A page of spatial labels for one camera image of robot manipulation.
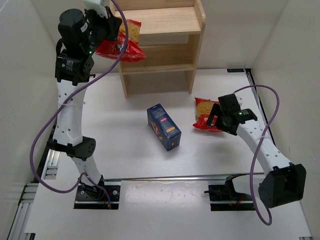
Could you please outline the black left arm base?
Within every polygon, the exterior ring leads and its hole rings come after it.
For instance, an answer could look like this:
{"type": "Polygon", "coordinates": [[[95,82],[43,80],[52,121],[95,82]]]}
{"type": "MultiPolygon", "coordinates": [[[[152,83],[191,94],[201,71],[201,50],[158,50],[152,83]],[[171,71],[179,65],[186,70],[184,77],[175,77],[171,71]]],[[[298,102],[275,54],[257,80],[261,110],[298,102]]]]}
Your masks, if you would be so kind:
{"type": "Polygon", "coordinates": [[[101,189],[98,193],[89,193],[81,184],[78,185],[74,199],[74,209],[80,210],[118,210],[120,203],[121,182],[105,181],[104,189],[108,197],[101,189]]]}

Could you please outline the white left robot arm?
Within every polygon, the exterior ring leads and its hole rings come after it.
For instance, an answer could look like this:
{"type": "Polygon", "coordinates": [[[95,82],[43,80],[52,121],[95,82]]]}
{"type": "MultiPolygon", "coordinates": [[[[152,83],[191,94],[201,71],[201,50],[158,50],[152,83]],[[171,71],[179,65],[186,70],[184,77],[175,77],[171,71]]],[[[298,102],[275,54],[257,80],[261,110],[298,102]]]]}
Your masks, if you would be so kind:
{"type": "Polygon", "coordinates": [[[93,153],[96,140],[82,134],[85,85],[94,66],[92,55],[104,40],[116,41],[122,20],[108,6],[103,13],[96,9],[68,9],[59,17],[61,38],[56,44],[55,78],[58,89],[56,127],[50,149],[64,152],[83,175],[80,184],[87,194],[103,194],[103,176],[93,153]]]}

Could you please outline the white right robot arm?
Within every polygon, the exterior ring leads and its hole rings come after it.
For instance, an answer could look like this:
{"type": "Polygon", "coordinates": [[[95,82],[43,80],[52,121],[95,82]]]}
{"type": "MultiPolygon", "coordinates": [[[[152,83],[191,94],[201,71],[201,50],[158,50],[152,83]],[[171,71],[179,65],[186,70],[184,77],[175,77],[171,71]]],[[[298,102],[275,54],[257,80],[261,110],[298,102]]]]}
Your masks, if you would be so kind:
{"type": "Polygon", "coordinates": [[[218,98],[209,115],[216,118],[214,126],[228,134],[239,136],[261,165],[265,178],[253,185],[254,195],[266,207],[274,208],[295,201],[304,195],[307,171],[302,164],[293,164],[273,142],[263,138],[263,128],[254,112],[242,109],[235,94],[218,98]]]}

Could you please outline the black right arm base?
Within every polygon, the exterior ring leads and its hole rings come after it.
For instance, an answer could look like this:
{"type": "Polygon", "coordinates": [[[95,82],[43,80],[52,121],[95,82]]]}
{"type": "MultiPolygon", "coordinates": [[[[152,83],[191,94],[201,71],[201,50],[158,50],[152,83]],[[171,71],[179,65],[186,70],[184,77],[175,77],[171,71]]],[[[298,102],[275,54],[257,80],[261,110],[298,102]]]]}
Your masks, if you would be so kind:
{"type": "Polygon", "coordinates": [[[223,183],[209,183],[203,193],[209,196],[212,212],[254,211],[251,195],[245,191],[236,191],[236,180],[248,177],[248,173],[229,175],[223,183]]]}

